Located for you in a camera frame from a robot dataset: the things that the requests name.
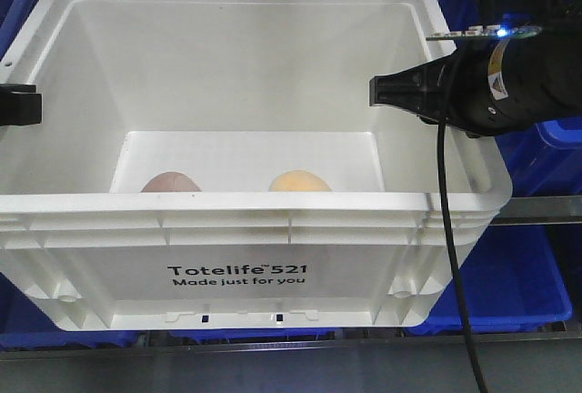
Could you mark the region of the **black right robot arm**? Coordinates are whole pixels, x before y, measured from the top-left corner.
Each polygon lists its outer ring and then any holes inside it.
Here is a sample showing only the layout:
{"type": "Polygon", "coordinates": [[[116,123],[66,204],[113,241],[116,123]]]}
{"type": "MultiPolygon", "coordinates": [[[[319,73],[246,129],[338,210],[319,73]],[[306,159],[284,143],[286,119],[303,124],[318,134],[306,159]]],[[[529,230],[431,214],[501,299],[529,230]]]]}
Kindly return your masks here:
{"type": "Polygon", "coordinates": [[[457,49],[369,84],[392,106],[470,136],[499,136],[581,114],[581,0],[478,0],[480,22],[441,32],[457,49]]]}

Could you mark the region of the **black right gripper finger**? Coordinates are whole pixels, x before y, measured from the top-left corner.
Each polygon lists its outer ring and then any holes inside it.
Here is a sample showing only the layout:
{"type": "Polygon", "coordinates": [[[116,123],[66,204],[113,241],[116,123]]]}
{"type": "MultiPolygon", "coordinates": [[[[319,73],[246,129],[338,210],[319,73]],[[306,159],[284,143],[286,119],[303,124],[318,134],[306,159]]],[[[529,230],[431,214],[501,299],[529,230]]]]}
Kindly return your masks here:
{"type": "Polygon", "coordinates": [[[417,116],[425,123],[437,123],[445,95],[448,59],[439,58],[369,81],[369,105],[392,106],[417,116]]]}

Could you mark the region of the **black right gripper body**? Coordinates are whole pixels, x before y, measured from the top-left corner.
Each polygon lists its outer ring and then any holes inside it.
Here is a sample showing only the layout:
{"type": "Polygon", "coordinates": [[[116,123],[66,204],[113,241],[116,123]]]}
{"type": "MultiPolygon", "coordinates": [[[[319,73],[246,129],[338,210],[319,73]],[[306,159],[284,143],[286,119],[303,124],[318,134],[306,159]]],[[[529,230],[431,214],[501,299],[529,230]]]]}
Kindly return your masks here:
{"type": "Polygon", "coordinates": [[[436,121],[499,136],[559,118],[559,38],[466,43],[436,62],[436,121]]]}

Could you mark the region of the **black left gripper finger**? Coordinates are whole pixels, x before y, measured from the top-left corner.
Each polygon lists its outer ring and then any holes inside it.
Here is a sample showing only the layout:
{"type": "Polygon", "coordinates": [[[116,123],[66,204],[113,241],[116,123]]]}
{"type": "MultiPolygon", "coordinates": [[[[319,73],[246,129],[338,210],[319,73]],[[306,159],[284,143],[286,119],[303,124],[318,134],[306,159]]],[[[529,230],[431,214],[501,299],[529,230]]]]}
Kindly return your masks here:
{"type": "Polygon", "coordinates": [[[36,85],[1,84],[0,126],[42,123],[42,95],[36,85]]]}

